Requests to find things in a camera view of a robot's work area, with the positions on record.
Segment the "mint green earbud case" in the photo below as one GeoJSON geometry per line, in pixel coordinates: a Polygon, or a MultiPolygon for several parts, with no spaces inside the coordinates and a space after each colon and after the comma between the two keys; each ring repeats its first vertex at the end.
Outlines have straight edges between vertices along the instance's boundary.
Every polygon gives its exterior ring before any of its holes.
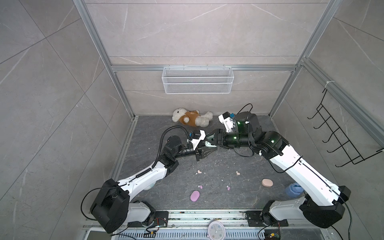
{"type": "Polygon", "coordinates": [[[208,147],[208,148],[216,148],[217,146],[211,144],[210,142],[208,141],[205,141],[205,146],[208,147]]]}

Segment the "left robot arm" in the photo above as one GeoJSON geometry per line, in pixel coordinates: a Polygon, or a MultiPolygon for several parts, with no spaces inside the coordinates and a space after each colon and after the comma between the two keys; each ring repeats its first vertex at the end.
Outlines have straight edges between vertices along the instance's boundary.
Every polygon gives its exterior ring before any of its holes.
{"type": "Polygon", "coordinates": [[[178,158],[194,155],[197,160],[217,150],[214,130],[189,133],[182,126],[166,129],[161,136],[155,161],[140,172],[119,181],[109,179],[97,188],[98,194],[91,204],[88,220],[97,221],[108,234],[124,223],[138,222],[151,226],[156,210],[147,202],[132,202],[139,193],[152,188],[157,181],[169,176],[178,166],[178,158]]]}

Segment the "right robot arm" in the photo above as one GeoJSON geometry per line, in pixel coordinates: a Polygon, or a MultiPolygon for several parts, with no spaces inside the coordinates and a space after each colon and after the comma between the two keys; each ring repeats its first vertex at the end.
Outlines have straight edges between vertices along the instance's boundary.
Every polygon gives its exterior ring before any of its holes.
{"type": "Polygon", "coordinates": [[[269,201],[261,213],[266,226],[284,220],[307,220],[327,229],[350,211],[347,201],[351,190],[322,176],[279,133],[263,131],[257,115],[249,111],[236,115],[226,112],[219,116],[219,121],[225,128],[207,134],[208,143],[224,149],[249,148],[272,167],[278,166],[280,174],[288,174],[306,193],[296,200],[269,201]]]}

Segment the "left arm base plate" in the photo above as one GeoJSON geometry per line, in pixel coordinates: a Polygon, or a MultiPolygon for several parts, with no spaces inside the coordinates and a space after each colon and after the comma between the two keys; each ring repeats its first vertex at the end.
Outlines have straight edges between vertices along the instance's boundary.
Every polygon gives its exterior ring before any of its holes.
{"type": "Polygon", "coordinates": [[[159,228],[168,225],[169,212],[168,211],[157,211],[154,214],[150,214],[143,222],[128,222],[130,228],[159,228]]]}

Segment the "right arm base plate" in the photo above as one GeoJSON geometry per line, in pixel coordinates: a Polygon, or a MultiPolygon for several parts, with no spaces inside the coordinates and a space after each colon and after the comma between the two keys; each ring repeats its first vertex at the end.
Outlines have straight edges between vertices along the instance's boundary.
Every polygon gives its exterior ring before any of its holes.
{"type": "Polygon", "coordinates": [[[278,221],[268,213],[262,211],[246,211],[245,218],[249,227],[288,227],[287,220],[278,221]]]}

